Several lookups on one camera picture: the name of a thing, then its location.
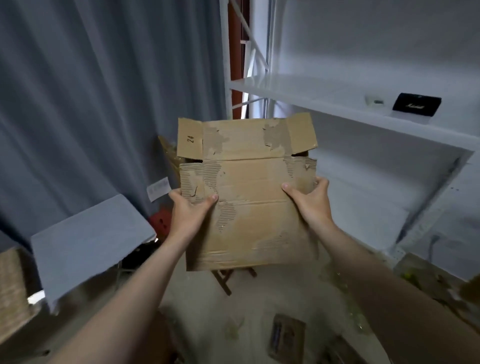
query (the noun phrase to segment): hand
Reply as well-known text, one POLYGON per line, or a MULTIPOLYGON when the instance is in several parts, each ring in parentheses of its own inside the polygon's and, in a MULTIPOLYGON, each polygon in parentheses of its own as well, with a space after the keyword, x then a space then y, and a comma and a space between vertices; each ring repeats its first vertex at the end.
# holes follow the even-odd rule
POLYGON ((309 226, 319 233, 322 228, 335 226, 335 223, 327 195, 329 181, 318 176, 315 180, 317 187, 309 194, 303 194, 288 183, 282 184, 282 190, 292 198, 309 226))
POLYGON ((208 196, 201 204, 192 205, 180 194, 180 188, 168 194, 173 200, 172 224, 169 237, 178 237, 188 244, 200 229, 207 212, 218 200, 218 195, 208 196))

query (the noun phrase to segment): red object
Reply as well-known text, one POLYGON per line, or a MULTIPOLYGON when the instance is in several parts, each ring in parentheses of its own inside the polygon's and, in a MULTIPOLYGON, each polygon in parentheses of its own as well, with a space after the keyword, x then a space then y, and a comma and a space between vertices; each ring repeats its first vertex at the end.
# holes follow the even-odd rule
POLYGON ((159 239, 165 239, 170 232, 170 224, 172 223, 172 213, 166 208, 160 209, 156 214, 148 218, 148 222, 154 228, 159 239))

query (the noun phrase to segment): curtain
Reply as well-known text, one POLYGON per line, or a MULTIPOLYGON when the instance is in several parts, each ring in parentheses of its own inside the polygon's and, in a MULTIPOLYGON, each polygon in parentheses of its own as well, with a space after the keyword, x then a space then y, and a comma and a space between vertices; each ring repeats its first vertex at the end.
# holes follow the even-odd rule
POLYGON ((156 136, 226 118, 221 44, 218 0, 0 1, 0 249, 118 193, 157 212, 156 136))

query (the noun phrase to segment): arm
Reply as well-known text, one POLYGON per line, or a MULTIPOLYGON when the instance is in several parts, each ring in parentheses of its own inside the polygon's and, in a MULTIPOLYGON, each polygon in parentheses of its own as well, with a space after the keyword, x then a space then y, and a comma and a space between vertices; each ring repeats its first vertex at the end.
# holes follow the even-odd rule
POLYGON ((480 363, 480 336, 436 301, 394 276, 332 220, 328 180, 308 195, 282 189, 318 235, 395 364, 480 363))
POLYGON ((173 190, 169 195, 175 205, 168 238, 50 364, 121 364, 130 361, 155 315, 173 268, 217 200, 217 195, 213 195, 193 206, 179 190, 173 190))

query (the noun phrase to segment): floor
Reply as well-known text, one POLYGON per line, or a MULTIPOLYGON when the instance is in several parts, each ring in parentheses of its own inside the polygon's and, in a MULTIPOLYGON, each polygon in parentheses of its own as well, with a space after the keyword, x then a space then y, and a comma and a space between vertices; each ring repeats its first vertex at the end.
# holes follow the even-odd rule
MULTIPOLYGON (((256 278, 247 271, 235 271, 228 281, 233 292, 229 297, 212 273, 186 272, 182 257, 160 308, 188 363, 276 363, 267 356, 266 348, 273 317, 283 313, 307 324, 304 363, 315 363, 325 343, 342 334, 368 363, 388 364, 377 338, 356 328, 348 313, 351 303, 328 281, 327 262, 323 251, 318 262, 256 267, 256 278)), ((51 318, 44 313, 7 342, 7 348, 0 348, 0 357, 24 355, 26 342, 28 352, 57 350, 112 296, 112 280, 96 280, 100 284, 89 282, 95 289, 81 287, 72 292, 69 300, 74 303, 59 316, 51 318)), ((47 360, 25 358, 18 363, 47 360)))

